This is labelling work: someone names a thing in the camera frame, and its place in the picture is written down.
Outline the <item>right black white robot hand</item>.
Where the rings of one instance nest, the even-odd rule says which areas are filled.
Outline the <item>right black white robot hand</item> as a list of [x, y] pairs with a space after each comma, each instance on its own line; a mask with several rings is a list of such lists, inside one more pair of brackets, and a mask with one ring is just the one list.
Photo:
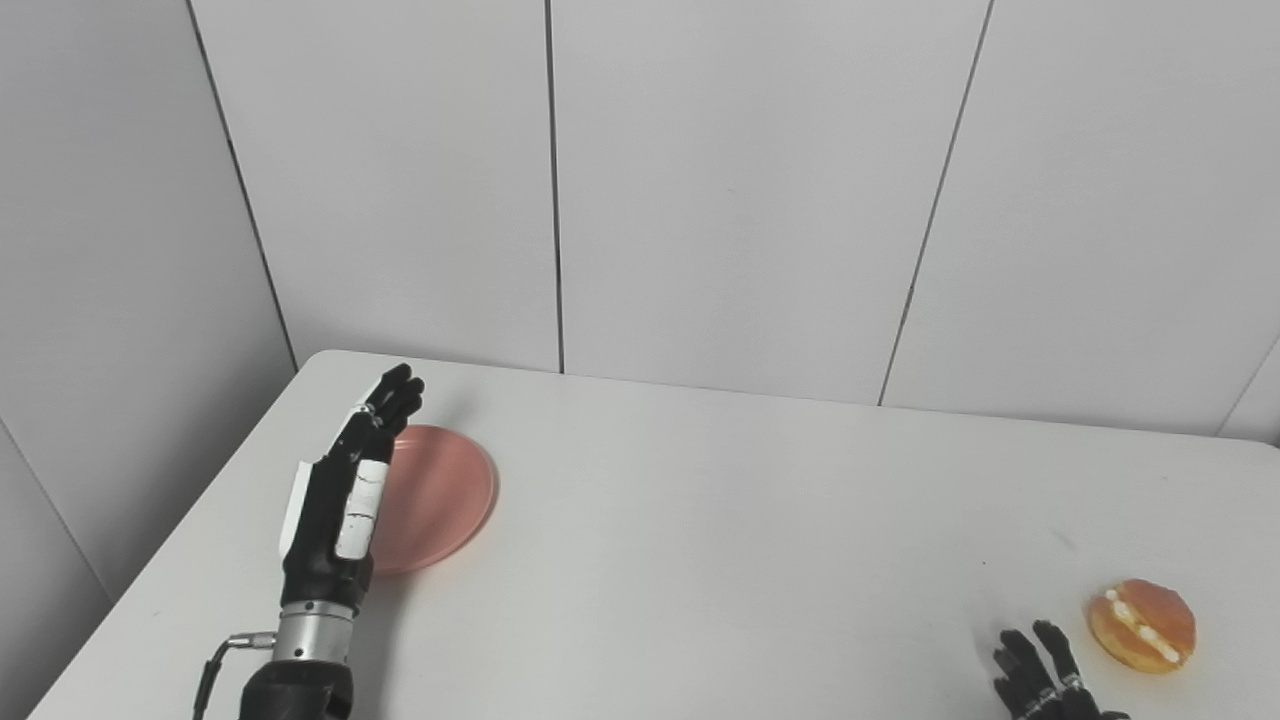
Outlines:
[[1047, 620], [1032, 624], [1034, 639], [1004, 629], [992, 659], [998, 667], [992, 687], [1011, 719], [1129, 719], [1103, 710], [1085, 688], [1064, 632]]

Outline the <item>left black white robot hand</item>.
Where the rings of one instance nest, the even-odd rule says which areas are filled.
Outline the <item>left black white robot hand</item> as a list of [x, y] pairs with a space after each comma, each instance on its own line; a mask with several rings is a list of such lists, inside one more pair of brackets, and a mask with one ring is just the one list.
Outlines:
[[346, 414], [330, 448], [308, 471], [298, 523], [282, 562], [280, 606], [328, 602], [360, 612], [375, 561], [370, 550], [339, 551], [349, 497], [361, 469], [390, 462], [396, 438], [422, 406], [424, 389], [422, 379], [402, 363]]

